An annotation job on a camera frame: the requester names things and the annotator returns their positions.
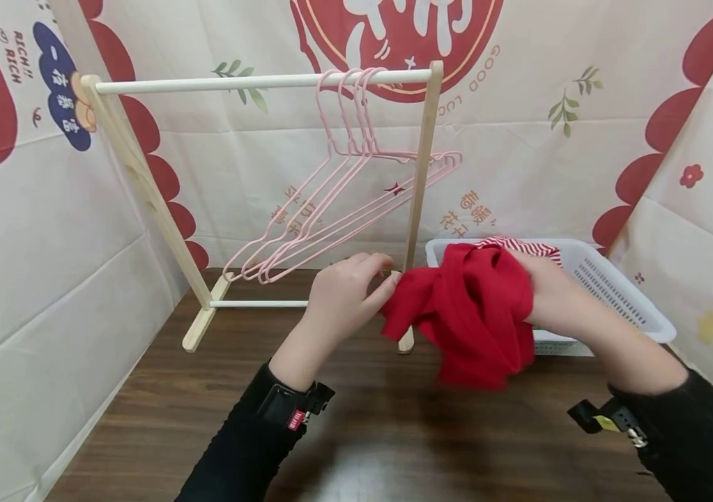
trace blue cloud print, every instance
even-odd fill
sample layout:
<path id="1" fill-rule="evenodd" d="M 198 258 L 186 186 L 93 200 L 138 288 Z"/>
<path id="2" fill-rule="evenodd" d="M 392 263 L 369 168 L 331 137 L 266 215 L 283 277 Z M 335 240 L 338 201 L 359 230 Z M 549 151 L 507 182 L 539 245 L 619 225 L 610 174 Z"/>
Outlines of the blue cloud print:
<path id="1" fill-rule="evenodd" d="M 77 72 L 66 47 L 50 28 L 43 23 L 33 25 L 33 37 L 41 49 L 38 70 L 49 88 L 49 115 L 63 131 L 75 149 L 85 152 L 91 146 L 91 134 L 81 127 L 75 115 L 77 96 L 70 78 Z"/>

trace red and white striped shirt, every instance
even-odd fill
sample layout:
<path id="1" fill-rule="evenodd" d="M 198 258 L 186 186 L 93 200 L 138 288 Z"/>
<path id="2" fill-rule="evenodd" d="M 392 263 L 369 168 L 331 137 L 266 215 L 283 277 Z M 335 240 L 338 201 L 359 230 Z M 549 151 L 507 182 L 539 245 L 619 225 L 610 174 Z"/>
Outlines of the red and white striped shirt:
<path id="1" fill-rule="evenodd" d="M 519 250 L 521 253 L 531 254 L 532 256 L 544 256 L 553 261 L 553 263 L 562 266 L 562 258 L 560 257 L 559 248 L 556 246 L 548 246 L 542 243 L 525 243 L 519 239 L 504 236 L 488 237 L 476 243 L 477 248 L 487 248 L 489 246 Z"/>

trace black wrist mount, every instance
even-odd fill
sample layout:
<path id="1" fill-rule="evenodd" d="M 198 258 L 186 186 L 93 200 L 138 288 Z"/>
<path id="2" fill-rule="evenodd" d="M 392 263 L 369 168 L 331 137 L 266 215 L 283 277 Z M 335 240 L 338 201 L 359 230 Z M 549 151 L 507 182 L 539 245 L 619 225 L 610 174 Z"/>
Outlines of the black wrist mount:
<path id="1" fill-rule="evenodd" d="M 568 410 L 568 414 L 588 434 L 610 430 L 625 433 L 635 448 L 644 448 L 648 444 L 637 418 L 615 397 L 604 403 L 600 409 L 590 401 L 582 400 Z"/>
<path id="2" fill-rule="evenodd" d="M 314 382 L 307 392 L 298 392 L 276 381 L 261 402 L 256 416 L 294 432 L 301 424 L 308 422 L 311 414 L 324 411 L 334 394 L 333 390 L 319 382 Z"/>

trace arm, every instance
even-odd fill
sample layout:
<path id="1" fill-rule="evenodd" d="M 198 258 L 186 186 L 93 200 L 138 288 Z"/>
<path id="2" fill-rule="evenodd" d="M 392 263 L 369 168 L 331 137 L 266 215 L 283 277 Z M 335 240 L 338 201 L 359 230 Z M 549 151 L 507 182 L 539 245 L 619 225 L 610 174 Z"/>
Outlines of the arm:
<path id="1" fill-rule="evenodd" d="M 181 488 L 176 502 L 257 502 L 266 495 L 278 466 L 303 437 L 259 413 L 276 384 L 304 393 L 334 349 L 387 302 L 399 274 L 371 295 L 367 287 L 384 266 L 386 254 L 361 253 L 320 271 L 300 323 L 250 382 L 220 431 L 210 441 Z"/>
<path id="2" fill-rule="evenodd" d="M 549 260 L 514 254 L 535 290 L 528 321 L 596 355 L 611 392 L 645 432 L 643 466 L 674 501 L 713 501 L 713 386 Z"/>

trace pink hanger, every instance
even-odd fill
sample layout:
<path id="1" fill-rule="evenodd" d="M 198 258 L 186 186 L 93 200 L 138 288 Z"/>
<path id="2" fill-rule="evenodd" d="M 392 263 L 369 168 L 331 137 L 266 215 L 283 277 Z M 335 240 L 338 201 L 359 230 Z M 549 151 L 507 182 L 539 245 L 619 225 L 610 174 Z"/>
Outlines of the pink hanger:
<path id="1" fill-rule="evenodd" d="M 363 167 L 367 164 L 368 160 L 370 160 L 373 157 L 373 152 L 374 149 L 371 147 L 371 138 L 367 135 L 367 132 L 365 131 L 365 128 L 363 128 L 363 121 L 362 117 L 360 117 L 360 108 L 358 107 L 358 101 L 360 100 L 360 86 L 362 89 L 362 96 L 365 94 L 365 89 L 367 88 L 367 82 L 369 79 L 372 78 L 372 75 L 376 74 L 379 72 L 381 69 L 380 68 L 368 68 L 366 70 L 361 70 L 361 73 L 358 75 L 356 78 L 355 84 L 354 84 L 354 105 L 356 106 L 356 114 L 357 114 L 357 119 L 358 122 L 360 122 L 360 127 L 362 128 L 362 157 L 357 160 L 357 162 L 350 168 L 344 176 L 342 176 L 334 186 L 331 188 L 328 194 L 326 194 L 323 197 L 323 200 L 319 202 L 319 204 L 314 208 L 312 211 L 311 215 L 307 218 L 306 221 L 303 222 L 303 226 L 301 227 L 300 231 L 298 232 L 298 235 L 295 236 L 294 239 L 287 243 L 281 244 L 280 247 L 270 256 L 270 258 L 267 258 L 264 260 L 261 265 L 258 268 L 257 275 L 263 274 L 264 277 L 268 277 L 268 271 L 272 268 L 272 263 L 277 261 L 278 259 L 281 259 L 282 255 L 284 253 L 287 253 L 289 250 L 292 248 L 296 248 L 299 245 L 307 242 L 309 239 L 309 233 L 311 232 L 311 229 L 314 228 L 314 224 L 317 223 L 325 212 L 325 210 L 328 210 L 328 207 L 331 205 L 331 203 L 341 194 L 342 190 L 345 189 L 345 187 L 355 178 L 355 176 L 360 173 Z M 350 72 L 347 72 L 346 75 L 351 74 L 354 72 L 354 70 L 350 70 Z M 345 79 L 343 79 L 340 84 L 339 84 L 339 107 L 340 107 L 340 112 L 342 115 L 342 122 L 345 123 L 345 131 L 348 136 L 348 142 L 349 144 L 357 144 L 355 137 L 353 135 L 353 132 L 351 131 L 351 124 L 348 121 L 347 118 L 347 113 L 345 110 L 345 106 L 342 104 L 342 85 L 344 85 Z M 321 185 L 319 189 L 312 195 L 312 197 L 309 198 L 309 200 L 313 200 L 315 196 L 317 196 L 318 192 L 320 189 L 323 188 Z"/>
<path id="2" fill-rule="evenodd" d="M 305 188 L 305 186 L 309 185 L 309 183 L 311 183 L 311 181 L 314 179 L 314 177 L 317 176 L 320 173 L 320 171 L 323 170 L 325 168 L 325 166 L 329 164 L 329 162 L 331 162 L 331 159 L 334 157 L 334 152 L 336 151 L 336 142 L 334 140 L 334 137 L 331 135 L 330 129 L 328 127 L 328 122 L 325 120 L 325 112 L 323 111 L 323 105 L 321 105 L 321 103 L 320 103 L 320 91 L 321 91 L 321 86 L 323 86 L 323 81 L 328 77 L 328 75 L 331 75 L 332 73 L 336 73 L 336 72 L 337 72 L 337 70 L 329 70 L 328 72 L 323 73 L 323 76 L 320 77 L 320 81 L 317 84 L 317 92 L 314 95 L 315 100 L 317 101 L 318 110 L 320 112 L 320 120 L 323 122 L 323 125 L 325 126 L 326 135 L 328 136 L 328 142 L 326 142 L 326 145 L 325 145 L 326 150 L 328 150 L 328 157 L 323 161 L 323 163 L 321 163 L 318 166 L 317 169 L 314 170 L 314 172 L 309 176 L 309 178 L 307 178 L 307 180 L 303 181 L 303 184 L 301 185 L 300 189 L 297 190 L 298 192 L 303 190 Z M 250 248 L 254 244 L 264 242 L 264 239 L 267 238 L 267 235 L 270 233 L 270 228 L 272 228 L 273 224 L 276 223 L 277 219 L 281 217 L 283 212 L 286 211 L 286 208 L 289 206 L 289 204 L 291 204 L 291 202 L 292 202 L 292 197 L 289 197 L 289 199 L 286 201 L 286 203 L 284 203 L 284 205 L 281 207 L 281 209 L 279 209 L 276 212 L 275 216 L 273 216 L 272 219 L 270 219 L 270 222 L 267 223 L 267 228 L 265 228 L 263 236 L 261 236 L 260 238 L 254 240 L 254 241 L 250 241 L 249 243 L 245 244 L 245 246 L 243 246 L 241 249 L 239 249 L 238 252 L 236 252 L 233 256 L 231 256 L 230 260 L 228 260 L 228 263 L 225 264 L 225 267 L 222 269 L 223 276 L 227 276 L 228 270 L 231 268 L 231 266 L 233 266 L 233 263 L 236 260 L 236 258 L 239 258 L 239 255 L 244 253 L 246 249 Z M 281 237 L 278 238 L 278 240 L 280 240 L 286 236 L 288 228 L 289 228 L 289 222 L 286 224 L 286 227 L 284 227 L 284 231 L 283 231 Z M 259 248 L 256 251 L 256 253 L 254 253 L 254 255 L 252 255 L 247 260 L 250 262 L 250 260 L 254 258 L 255 254 L 257 254 L 262 249 L 264 249 L 265 246 L 262 246 L 261 248 Z M 233 279 L 231 279 L 231 281 L 240 279 L 243 275 L 242 271 L 239 273 L 239 275 L 234 276 Z"/>
<path id="3" fill-rule="evenodd" d="M 352 70 L 348 70 L 348 72 L 345 73 L 345 76 L 342 78 L 342 80 L 340 80 L 339 88 L 338 88 L 338 89 L 339 89 L 339 90 L 342 89 L 342 86 L 345 84 L 345 80 L 347 79 L 347 77 L 348 77 L 349 75 L 352 75 L 353 73 L 360 72 L 360 71 L 361 71 L 361 70 L 360 70 L 360 69 L 357 69 L 357 68 L 352 69 Z M 318 83 L 318 91 L 317 91 L 317 94 L 315 95 L 315 97 L 316 97 L 316 100 L 317 100 L 318 109 L 319 109 L 319 111 L 320 111 L 320 118 L 321 118 L 321 121 L 323 122 L 323 127 L 325 128 L 325 133 L 326 133 L 326 135 L 328 136 L 328 138 L 329 138 L 329 140 L 330 140 L 332 146 L 334 146 L 335 151 L 336 151 L 336 142 L 334 142 L 334 137 L 333 137 L 333 135 L 331 134 L 331 130 L 330 130 L 329 126 L 328 126 L 328 120 L 326 120 L 326 118 L 325 118 L 325 112 L 323 111 L 323 105 L 321 105 L 321 103 L 320 103 L 320 97 L 319 97 L 319 96 L 320 96 L 320 91 L 321 91 L 321 84 L 323 83 L 323 81 L 324 81 L 324 79 L 326 78 L 326 76 L 328 76 L 330 73 L 331 73 L 331 72 L 326 72 L 326 73 L 323 74 L 323 77 L 320 78 L 320 81 L 319 81 L 319 83 Z M 284 231 L 282 232 L 281 236 L 278 236 L 277 238 L 270 239 L 270 240 L 268 240 L 267 242 L 263 243 L 263 244 L 261 245 L 261 247 L 258 248 L 254 254 L 251 254 L 251 255 L 250 255 L 250 258 L 247 258 L 247 259 L 245 260 L 245 263 L 242 264 L 240 277 L 244 277 L 245 280 L 253 280 L 253 279 L 256 278 L 256 276 L 258 275 L 259 271 L 261 270 L 261 267 L 262 267 L 263 264 L 265 263 L 265 262 L 256 263 L 255 265 L 252 265 L 252 266 L 251 266 L 250 264 L 256 260 L 256 256 L 257 256 L 259 253 L 261 253 L 262 250 L 264 250 L 267 246 L 270 246 L 270 244 L 279 242 L 279 241 L 281 241 L 284 237 L 286 237 L 286 235 L 287 235 L 287 233 L 288 233 L 288 231 L 289 231 L 289 226 L 291 226 L 291 224 L 292 224 L 296 219 L 298 219 L 298 217 L 299 217 L 300 215 L 302 215 L 302 213 L 303 213 L 303 211 L 305 210 L 305 208 L 307 208 L 310 204 L 313 203 L 312 201 L 314 200 L 314 198 L 317 197 L 317 195 L 320 193 L 320 191 L 321 191 L 322 189 L 324 189 L 324 187 L 325 187 L 326 185 L 329 184 L 329 182 L 331 181 L 331 179 L 334 178 L 334 176 L 335 176 L 336 174 L 340 173 L 340 171 L 341 171 L 343 168 L 345 168 L 345 166 L 348 164 L 348 162 L 350 162 L 351 158 L 353 157 L 353 155 L 354 155 L 354 154 L 356 153 L 356 151 L 357 151 L 357 146 L 356 146 L 357 142 L 356 142 L 355 137 L 353 136 L 353 133 L 351 132 L 351 129 L 346 127 L 346 131 L 347 131 L 347 136 L 348 136 L 348 139 L 347 139 L 347 146 L 348 146 L 348 148 L 347 148 L 346 157 L 342 160 L 342 162 L 341 162 L 336 168 L 334 168 L 334 170 L 328 175 L 328 177 L 327 177 L 325 180 L 323 180 L 323 183 L 320 184 L 320 186 L 317 188 L 317 190 L 315 190 L 315 191 L 312 193 L 312 195 L 311 195 L 310 197 L 308 197 L 307 200 L 304 201 L 303 205 L 301 205 L 301 206 L 298 208 L 297 212 L 294 213 L 294 215 L 292 216 L 292 218 L 289 218 L 289 221 L 286 222 L 286 227 L 284 228 Z M 315 170 L 314 173 L 305 181 L 305 183 L 303 184 L 303 186 L 308 185 L 308 184 L 310 183 L 310 181 L 312 181 L 312 179 L 313 179 L 315 176 L 317 176 L 317 174 L 319 173 L 319 171 L 320 171 L 320 169 Z M 281 246 L 278 248 L 278 250 L 281 250 L 281 249 L 284 247 L 284 245 L 286 245 L 286 244 L 281 244 Z"/>
<path id="4" fill-rule="evenodd" d="M 360 76 L 360 78 L 357 79 L 357 83 L 362 84 L 361 88 L 358 88 L 358 86 L 356 86 L 355 91 L 354 91 L 354 94 L 355 94 L 354 101 L 355 101 L 357 108 L 358 108 L 358 105 L 360 104 L 360 102 L 362 103 L 362 105 L 367 104 L 367 100 L 366 100 L 367 81 L 371 78 L 372 75 L 376 74 L 377 72 L 380 72 L 381 70 L 382 70 L 381 68 L 371 69 L 371 70 L 369 70 L 369 72 L 366 72 L 363 75 L 363 77 L 365 78 L 364 80 L 362 80 L 362 75 Z M 367 124 L 367 130 L 365 130 L 365 128 L 363 128 L 362 132 L 364 134 L 366 134 L 366 138 L 368 141 L 368 147 L 372 151 L 376 150 L 376 147 L 377 147 L 376 136 L 374 136 L 374 132 L 372 129 L 372 122 L 370 120 L 369 110 L 367 109 L 367 106 L 365 106 L 365 110 L 363 111 L 363 116 L 360 115 L 360 110 L 357 110 L 357 118 L 360 118 L 360 125 L 362 127 L 365 123 Z M 409 155 L 410 159 L 416 158 L 416 153 L 414 153 L 414 152 L 400 152 L 400 153 L 393 152 L 391 154 Z M 445 158 L 445 166 L 442 166 L 439 169 L 435 169 L 435 170 L 429 172 L 429 175 L 427 176 L 426 186 L 433 185 L 433 184 L 437 183 L 437 181 L 441 180 L 442 178 L 445 178 L 445 176 L 450 174 L 453 170 L 455 170 L 461 164 L 461 154 L 458 152 L 447 152 L 447 153 L 435 154 L 435 155 L 432 155 L 431 161 L 435 162 L 435 160 L 440 160 L 442 158 Z M 332 194 L 330 194 L 330 196 L 328 197 L 328 199 L 329 199 L 328 204 L 326 204 L 325 206 L 320 205 L 318 207 L 318 210 L 324 211 L 325 207 L 328 207 L 328 205 L 330 205 L 330 202 L 333 201 L 333 199 L 337 195 L 339 195 L 339 193 L 342 191 L 342 188 L 344 188 L 344 186 L 348 183 L 348 181 L 350 181 L 353 178 L 353 176 L 355 176 L 355 174 L 357 172 L 358 171 L 356 170 L 356 172 L 354 172 L 350 176 L 350 178 L 347 178 L 346 180 L 344 180 L 345 183 L 340 183 L 338 185 L 338 189 L 336 189 L 335 192 L 332 192 Z M 404 188 L 407 185 L 411 186 L 413 183 L 414 183 L 414 178 L 411 178 L 407 181 L 404 181 L 404 183 L 399 185 L 399 187 Z M 381 203 L 381 205 L 374 207 L 372 210 L 365 213 L 365 215 L 362 215 L 362 216 L 360 216 L 356 219 L 353 219 L 352 221 L 347 222 L 344 225 L 338 227 L 338 225 L 340 223 L 346 221 L 349 218 L 352 218 L 354 215 L 356 215 L 356 213 L 359 213 L 361 211 L 366 211 L 368 207 L 376 204 L 377 202 L 382 201 L 382 199 L 387 199 L 387 200 L 384 201 L 383 203 Z M 302 266 L 303 264 L 308 263 L 309 260 L 314 259 L 317 256 L 319 256 L 320 254 L 323 254 L 324 252 L 327 252 L 328 250 L 331 250 L 331 249 L 339 246 L 339 244 L 345 242 L 346 240 L 348 240 L 354 236 L 357 236 L 357 234 L 361 233 L 366 228 L 370 227 L 373 223 L 379 221 L 379 219 L 388 215 L 389 212 L 392 212 L 393 210 L 395 210 L 398 207 L 400 207 L 401 205 L 403 205 L 409 199 L 411 199 L 410 192 L 407 195 L 404 195 L 401 197 L 395 197 L 392 194 L 392 192 L 388 192 L 386 195 L 383 195 L 382 197 L 378 197 L 378 199 L 376 199 L 372 202 L 369 202 L 367 205 L 363 206 L 362 208 L 350 213 L 350 215 L 347 215 L 344 218 L 340 218 L 335 223 L 332 223 L 328 227 L 321 229 L 320 231 L 315 232 L 314 234 L 309 235 L 308 229 L 307 229 L 307 231 L 305 232 L 305 234 L 302 238 L 299 236 L 299 237 L 293 239 L 293 241 L 283 244 L 282 247 L 276 251 L 276 253 L 273 253 L 271 258 L 262 262 L 262 264 L 259 268 L 260 269 L 259 270 L 259 281 L 262 284 L 267 284 L 267 283 L 274 282 L 278 279 L 281 279 L 284 275 L 299 268 L 299 266 Z M 306 259 L 303 259 L 301 263 L 296 264 L 296 265 L 292 266 L 291 268 L 286 269 L 285 271 L 282 271 L 281 273 L 279 273 L 276 276 L 270 277 L 270 271 L 272 268 L 275 268 L 277 265 L 286 262 L 286 260 L 291 259 L 294 256 L 297 256 L 298 254 L 317 245 L 318 243 L 323 242 L 326 238 L 333 236 L 333 234 L 335 234 L 335 233 L 341 232 L 343 229 L 352 226 L 353 224 L 357 223 L 358 221 L 361 221 L 363 218 L 367 217 L 368 215 L 371 215 L 372 213 L 374 213 L 378 210 L 381 210 L 381 208 L 383 208 L 385 206 L 389 206 L 389 207 L 387 209 L 385 209 L 383 212 L 379 213 L 377 216 L 374 216 L 371 220 L 368 220 L 366 223 L 363 223 L 360 227 L 353 229 L 353 231 L 345 234 L 345 236 L 342 236 L 341 238 L 336 240 L 334 243 L 331 243 L 328 246 L 326 246 L 325 248 L 319 250 L 319 252 L 314 253 L 313 255 L 309 256 Z M 318 216 L 317 218 L 313 218 L 313 216 L 310 216 L 309 219 L 307 219 L 306 223 L 308 224 L 310 222 L 310 225 L 308 225 L 309 229 L 314 226 L 315 222 L 317 222 L 317 220 L 319 218 L 319 213 L 318 213 L 318 215 L 316 215 L 316 216 Z M 292 250 L 298 246 L 301 246 L 302 244 L 308 242 L 310 239 L 320 236 L 320 234 L 322 234 L 324 232 L 328 232 L 328 233 L 325 236 L 318 238 L 314 242 L 309 243 L 307 246 L 297 250 L 297 252 L 286 255 L 286 253 L 289 250 Z"/>
<path id="5" fill-rule="evenodd" d="M 266 283 L 271 283 L 274 282 L 278 279 L 281 279 L 284 275 L 290 273 L 291 271 L 299 268 L 299 266 L 302 266 L 303 264 L 306 264 L 309 262 L 309 260 L 314 259 L 318 257 L 320 254 L 323 254 L 325 252 L 328 252 L 328 250 L 331 250 L 337 246 L 339 246 L 341 243 L 344 243 L 346 240 L 353 238 L 354 236 L 357 236 L 357 234 L 361 233 L 364 231 L 366 228 L 370 227 L 373 223 L 379 221 L 379 219 L 383 218 L 384 216 L 388 215 L 389 212 L 392 212 L 393 210 L 397 209 L 398 207 L 402 206 L 405 202 L 411 199 L 411 192 L 407 190 L 407 194 L 402 195 L 402 196 L 395 196 L 393 192 L 387 192 L 387 194 L 384 194 L 382 197 L 378 197 L 378 199 L 369 202 L 367 205 L 361 207 L 360 209 L 357 209 L 356 211 L 353 211 L 350 213 L 350 215 L 347 215 L 343 218 L 340 218 L 338 221 L 335 223 L 332 223 L 331 225 L 320 229 L 320 231 L 314 232 L 313 234 L 310 233 L 311 229 L 314 226 L 314 223 L 319 221 L 320 215 L 328 209 L 330 203 L 336 199 L 336 196 L 340 194 L 342 189 L 347 185 L 347 183 L 350 183 L 350 181 L 355 178 L 356 174 L 362 170 L 363 166 L 367 164 L 367 160 L 370 158 L 389 158 L 393 160 L 397 160 L 397 162 L 408 162 L 409 160 L 413 160 L 416 158 L 416 152 L 385 152 L 383 150 L 378 149 L 378 142 L 376 141 L 376 134 L 374 134 L 373 127 L 372 127 L 372 120 L 370 117 L 370 112 L 369 108 L 367 106 L 367 84 L 369 82 L 369 79 L 371 78 L 372 75 L 380 72 L 383 70 L 383 68 L 372 68 L 370 70 L 365 70 L 362 72 L 360 76 L 357 78 L 357 82 L 354 86 L 354 91 L 355 91 L 355 106 L 356 106 L 356 111 L 357 111 L 357 120 L 358 123 L 360 123 L 360 128 L 362 129 L 362 146 L 364 147 L 363 150 L 360 152 L 358 151 L 358 142 L 356 141 L 355 137 L 353 136 L 353 133 L 351 132 L 350 129 L 350 123 L 347 122 L 346 118 L 346 113 L 344 106 L 342 105 L 342 87 L 344 86 L 344 80 L 343 79 L 340 82 L 340 85 L 338 86 L 338 91 L 339 91 L 339 104 L 340 104 L 340 111 L 342 113 L 342 118 L 344 118 L 344 122 L 346 124 L 346 132 L 348 135 L 348 148 L 346 153 L 340 153 L 339 149 L 337 148 L 336 142 L 334 140 L 333 135 L 331 134 L 330 128 L 328 127 L 328 121 L 326 121 L 325 118 L 325 113 L 323 111 L 323 107 L 320 104 L 320 99 L 319 95 L 321 92 L 321 83 L 323 83 L 323 80 L 328 77 L 331 73 L 335 73 L 335 70 L 330 70 L 330 72 L 326 72 L 321 76 L 320 82 L 318 84 L 318 89 L 317 93 L 315 95 L 316 100 L 317 100 L 317 105 L 318 109 L 320 111 L 320 117 L 321 121 L 323 122 L 323 126 L 325 128 L 326 135 L 328 136 L 328 154 L 329 158 L 325 160 L 323 164 L 321 164 L 318 169 L 314 170 L 314 173 L 309 176 L 307 180 L 304 181 L 304 183 L 301 185 L 301 188 L 298 189 L 298 192 L 303 190 L 305 186 L 308 186 L 310 181 L 312 181 L 315 176 L 317 176 L 321 170 L 325 168 L 326 165 L 330 163 L 331 158 L 333 157 L 333 153 L 340 153 L 340 154 L 345 154 L 347 155 L 347 158 L 345 159 L 345 162 L 343 162 L 339 167 L 337 167 L 333 173 L 331 173 L 326 180 L 324 180 L 323 184 L 318 188 L 318 190 L 314 191 L 314 194 L 305 201 L 305 203 L 301 206 L 301 208 L 298 210 L 297 213 L 287 222 L 286 227 L 284 228 L 284 231 L 282 235 L 276 239 L 271 239 L 270 241 L 263 243 L 262 246 L 254 253 L 251 255 L 249 259 L 245 262 L 245 266 L 243 266 L 243 273 L 240 275 L 234 277 L 234 280 L 239 279 L 241 277 L 245 277 L 246 280 L 251 280 L 254 279 L 256 276 L 258 277 L 258 280 L 262 284 Z M 351 75 L 352 73 L 358 72 L 358 70 L 350 70 L 347 72 L 346 75 Z M 361 91 L 361 96 L 358 97 L 358 91 Z M 357 159 L 357 163 L 354 167 L 352 167 L 350 170 L 346 172 L 346 174 L 340 178 L 338 181 L 336 181 L 335 186 L 332 188 L 332 190 L 329 192 L 328 195 L 326 195 L 321 202 L 321 204 L 313 211 L 312 215 L 307 219 L 307 221 L 304 223 L 304 226 L 302 226 L 302 232 L 303 232 L 303 237 L 301 238 L 301 234 L 298 234 L 298 237 L 293 239 L 289 243 L 284 243 L 282 246 L 279 248 L 279 250 L 276 253 L 273 253 L 269 258 L 266 260 L 262 261 L 260 264 L 251 266 L 251 268 L 247 268 L 246 265 L 249 265 L 252 263 L 252 261 L 255 260 L 255 257 L 258 253 L 262 251 L 262 249 L 266 248 L 268 244 L 278 242 L 282 238 L 284 238 L 288 232 L 289 225 L 291 225 L 292 222 L 294 222 L 299 215 L 307 208 L 311 201 L 314 200 L 314 197 L 317 196 L 321 189 L 323 189 L 323 186 L 329 184 L 330 180 L 334 178 L 336 174 L 339 173 L 341 169 L 344 168 L 344 166 L 349 162 L 349 160 L 352 158 L 352 155 L 358 154 L 361 155 L 360 158 Z M 430 159 L 430 164 L 434 164 L 435 162 L 439 162 L 439 160 L 444 160 L 443 165 L 440 167 L 434 168 L 430 167 L 429 173 L 426 179 L 426 186 L 431 186 L 437 181 L 441 180 L 442 178 L 445 178 L 448 174 L 450 174 L 453 170 L 455 170 L 459 165 L 461 164 L 462 160 L 462 155 L 458 152 L 445 152 L 445 153 L 432 153 L 431 154 L 431 159 Z M 399 184 L 399 188 L 408 188 L 411 187 L 414 183 L 414 178 L 411 178 L 407 181 L 404 181 L 404 183 Z M 229 263 L 225 265 L 225 273 L 227 273 L 228 268 L 231 266 L 233 261 L 238 258 L 238 256 L 241 255 L 242 252 L 244 252 L 245 249 L 249 248 L 252 244 L 255 243 L 262 243 L 264 242 L 264 239 L 266 238 L 268 231 L 270 231 L 270 228 L 272 227 L 273 223 L 276 223 L 276 220 L 278 217 L 280 217 L 281 213 L 286 210 L 286 208 L 291 204 L 292 199 L 290 198 L 283 207 L 281 207 L 280 210 L 276 213 L 276 216 L 274 216 L 270 223 L 268 223 L 267 230 L 260 239 L 256 239 L 256 241 L 252 241 L 248 244 L 245 245 L 242 249 L 239 250 L 238 253 L 236 253 L 230 260 Z M 377 207 L 374 207 L 370 211 L 367 211 L 366 213 L 363 213 L 363 215 L 358 216 L 354 218 L 355 215 L 358 213 L 361 213 L 363 211 L 366 211 L 367 208 L 376 205 L 376 203 L 381 202 Z M 345 236 L 342 236 L 338 238 L 334 243 L 329 244 L 328 246 L 325 246 L 323 249 L 319 250 L 318 252 L 314 253 L 313 255 L 309 256 L 308 258 L 303 259 L 299 264 L 296 264 L 292 266 L 291 268 L 288 268 L 285 271 L 282 271 L 281 273 L 277 274 L 276 276 L 270 277 L 270 272 L 274 266 L 283 264 L 286 262 L 288 259 L 292 259 L 298 254 L 301 254 L 305 252 L 305 250 L 308 250 L 320 242 L 324 242 L 326 238 L 329 238 L 333 236 L 333 234 L 339 233 L 343 231 L 345 228 L 352 227 L 355 225 L 355 223 L 362 221 L 365 219 L 367 216 L 373 215 L 373 213 L 383 209 L 381 213 L 378 215 L 374 216 L 372 219 L 366 221 L 365 223 L 362 223 L 361 226 L 352 229 L 350 232 L 345 234 Z M 320 237 L 310 243 L 308 243 L 311 239 L 317 238 L 321 234 L 326 233 L 325 236 Z"/>

